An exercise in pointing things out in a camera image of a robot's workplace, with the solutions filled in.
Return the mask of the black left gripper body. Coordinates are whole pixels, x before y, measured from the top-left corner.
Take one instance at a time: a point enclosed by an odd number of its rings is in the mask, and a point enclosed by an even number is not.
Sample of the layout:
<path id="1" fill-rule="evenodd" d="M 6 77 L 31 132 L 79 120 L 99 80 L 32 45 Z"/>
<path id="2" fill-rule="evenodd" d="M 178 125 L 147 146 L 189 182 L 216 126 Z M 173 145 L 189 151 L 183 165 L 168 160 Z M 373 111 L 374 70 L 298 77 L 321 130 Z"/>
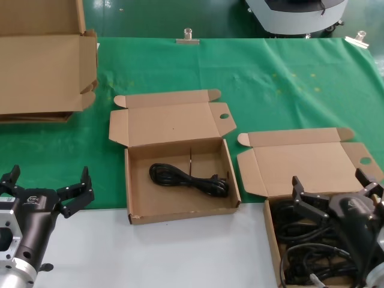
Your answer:
<path id="1" fill-rule="evenodd" d="M 22 233 L 15 257 L 26 261 L 35 270 L 52 270 L 43 263 L 50 236 L 59 215 L 59 196 L 53 189 L 15 187 L 16 218 Z"/>

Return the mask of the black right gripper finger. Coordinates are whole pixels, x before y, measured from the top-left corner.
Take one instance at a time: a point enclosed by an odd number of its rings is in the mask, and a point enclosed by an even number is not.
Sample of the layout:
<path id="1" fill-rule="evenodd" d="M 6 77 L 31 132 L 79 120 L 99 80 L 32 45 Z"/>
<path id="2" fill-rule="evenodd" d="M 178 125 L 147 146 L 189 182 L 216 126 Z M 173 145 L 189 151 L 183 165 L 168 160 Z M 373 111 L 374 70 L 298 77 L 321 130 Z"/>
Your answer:
<path id="1" fill-rule="evenodd" d="M 330 197 L 307 193 L 297 176 L 292 178 L 293 211 L 312 222 L 328 222 Z"/>
<path id="2" fill-rule="evenodd" d="M 383 186 L 375 178 L 370 178 L 360 168 L 356 169 L 355 177 L 362 185 L 361 195 L 372 200 L 374 206 L 382 202 Z"/>

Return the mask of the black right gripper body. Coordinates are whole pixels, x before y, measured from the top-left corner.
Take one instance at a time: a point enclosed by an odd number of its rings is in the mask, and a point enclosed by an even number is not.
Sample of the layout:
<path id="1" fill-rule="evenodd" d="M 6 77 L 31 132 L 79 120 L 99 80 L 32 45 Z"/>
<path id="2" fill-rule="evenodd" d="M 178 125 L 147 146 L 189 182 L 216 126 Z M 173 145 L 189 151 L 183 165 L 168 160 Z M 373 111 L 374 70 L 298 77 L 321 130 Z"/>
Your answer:
<path id="1" fill-rule="evenodd" d="M 361 276 L 367 276 L 382 262 L 377 232 L 368 223 L 373 210 L 373 201 L 359 193 L 336 194 L 329 203 L 331 223 Z"/>

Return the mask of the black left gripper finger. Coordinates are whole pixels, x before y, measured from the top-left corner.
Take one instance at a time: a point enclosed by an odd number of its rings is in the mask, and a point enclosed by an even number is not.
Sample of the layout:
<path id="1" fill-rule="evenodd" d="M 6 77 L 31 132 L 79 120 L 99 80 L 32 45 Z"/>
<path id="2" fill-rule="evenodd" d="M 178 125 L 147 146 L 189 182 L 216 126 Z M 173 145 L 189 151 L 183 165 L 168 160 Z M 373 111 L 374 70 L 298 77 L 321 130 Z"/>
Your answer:
<path id="1" fill-rule="evenodd" d="M 10 172 L 3 174 L 1 176 L 0 195 L 7 194 L 11 197 L 18 198 L 20 193 L 16 183 L 19 176 L 20 167 L 18 165 L 14 165 Z"/>
<path id="2" fill-rule="evenodd" d="M 70 218 L 92 201 L 94 201 L 94 190 L 88 167 L 85 166 L 80 177 L 80 182 L 58 189 L 59 212 Z"/>

